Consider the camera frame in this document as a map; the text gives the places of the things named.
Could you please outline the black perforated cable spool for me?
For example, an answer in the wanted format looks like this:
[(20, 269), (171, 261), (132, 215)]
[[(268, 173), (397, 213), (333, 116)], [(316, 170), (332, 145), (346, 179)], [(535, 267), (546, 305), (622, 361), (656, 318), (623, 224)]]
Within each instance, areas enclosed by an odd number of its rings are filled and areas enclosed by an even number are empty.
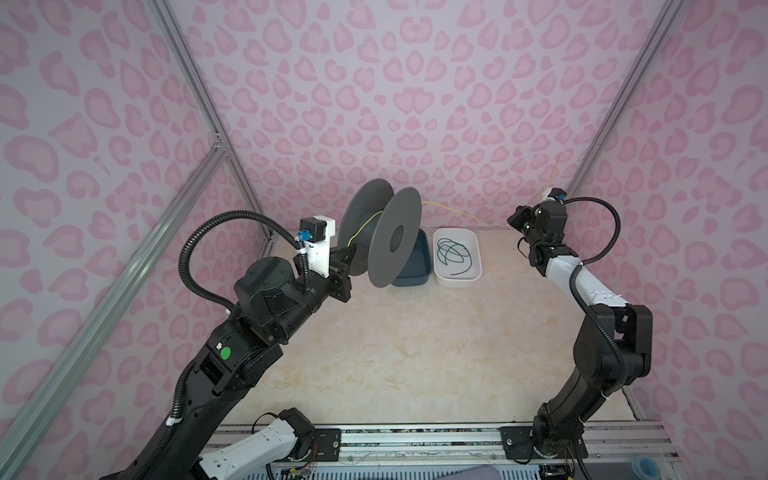
[(413, 187), (396, 192), (385, 179), (365, 183), (342, 218), (337, 247), (353, 247), (349, 274), (372, 285), (394, 282), (410, 258), (420, 230), (422, 199)]

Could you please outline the dark teal plastic tray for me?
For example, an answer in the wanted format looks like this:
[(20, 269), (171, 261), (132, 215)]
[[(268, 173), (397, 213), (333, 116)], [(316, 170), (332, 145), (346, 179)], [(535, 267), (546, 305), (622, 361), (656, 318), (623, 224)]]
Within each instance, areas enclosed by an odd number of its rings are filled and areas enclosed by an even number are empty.
[(424, 285), (432, 274), (432, 256), (426, 232), (419, 230), (411, 254), (400, 274), (392, 282), (395, 287)]

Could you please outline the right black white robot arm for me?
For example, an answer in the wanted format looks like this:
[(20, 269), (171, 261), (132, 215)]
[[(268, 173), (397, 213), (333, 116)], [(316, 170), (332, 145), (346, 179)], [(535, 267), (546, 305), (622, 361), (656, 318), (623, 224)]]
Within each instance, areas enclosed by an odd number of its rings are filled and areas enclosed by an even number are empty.
[(611, 214), (614, 230), (598, 254), (582, 259), (565, 242), (567, 208), (577, 201), (553, 188), (538, 204), (517, 207), (507, 220), (528, 245), (530, 265), (569, 295), (584, 315), (573, 346), (575, 367), (564, 386), (539, 407), (529, 432), (500, 430), (506, 458), (520, 465), (563, 458), (584, 469), (586, 422), (615, 392), (651, 369), (652, 312), (630, 304), (588, 269), (617, 243), (620, 216), (607, 201), (591, 200)]

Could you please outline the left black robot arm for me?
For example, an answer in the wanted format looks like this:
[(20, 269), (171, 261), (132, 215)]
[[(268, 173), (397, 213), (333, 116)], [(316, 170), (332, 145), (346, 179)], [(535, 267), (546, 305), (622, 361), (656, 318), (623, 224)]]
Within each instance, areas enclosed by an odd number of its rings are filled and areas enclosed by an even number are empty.
[[(295, 249), (293, 261), (266, 257), (253, 263), (234, 287), (232, 302), (202, 288), (192, 277), (195, 247), (215, 227), (253, 220), (282, 236)], [(272, 219), (236, 210), (198, 227), (184, 243), (178, 261), (182, 283), (228, 314), (176, 382), (166, 419), (118, 479), (240, 479), (279, 460), (310, 464), (318, 454), (313, 424), (291, 408), (261, 431), (217, 452), (204, 449), (227, 414), (281, 357), (283, 346), (329, 297), (351, 296), (349, 266), (356, 249), (330, 245), (335, 222), (304, 218), (292, 234)]]

